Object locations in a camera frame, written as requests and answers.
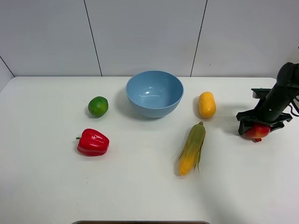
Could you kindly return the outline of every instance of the white table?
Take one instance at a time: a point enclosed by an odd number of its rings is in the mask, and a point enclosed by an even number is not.
[[[253,108],[251,88],[271,78],[183,77],[178,107],[161,119],[132,110],[129,77],[17,77],[0,93],[0,220],[3,224],[99,221],[299,222],[299,119],[262,142],[237,135],[238,112]],[[200,172],[176,176],[175,161],[197,124],[198,95],[214,94],[204,121]],[[109,101],[101,118],[86,106]],[[110,139],[108,152],[76,152],[86,128]]]

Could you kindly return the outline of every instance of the green lime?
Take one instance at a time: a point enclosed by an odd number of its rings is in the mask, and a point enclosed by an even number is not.
[[[95,97],[88,104],[88,111],[96,118],[103,116],[108,110],[108,101],[104,97]]]

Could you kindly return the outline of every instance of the corn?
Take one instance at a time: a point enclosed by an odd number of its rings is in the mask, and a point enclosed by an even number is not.
[[[184,149],[178,158],[181,158],[178,166],[180,175],[186,175],[190,172],[192,167],[197,167],[199,169],[198,165],[200,161],[202,144],[205,140],[205,135],[206,130],[203,126],[202,121],[192,127]]]
[[[179,163],[178,171],[181,176],[186,175],[190,172],[192,167],[195,166],[196,153],[189,153],[187,156],[183,156]]]

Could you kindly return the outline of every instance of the red bell pepper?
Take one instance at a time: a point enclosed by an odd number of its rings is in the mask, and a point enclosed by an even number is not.
[[[80,139],[77,150],[88,156],[103,155],[109,146],[109,139],[105,135],[90,128],[85,129],[82,132],[82,137],[76,139]]]

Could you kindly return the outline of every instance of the blue bowl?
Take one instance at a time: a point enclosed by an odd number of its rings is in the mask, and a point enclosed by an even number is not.
[[[145,71],[130,78],[126,93],[137,112],[161,118],[177,107],[184,88],[178,78],[167,72]]]

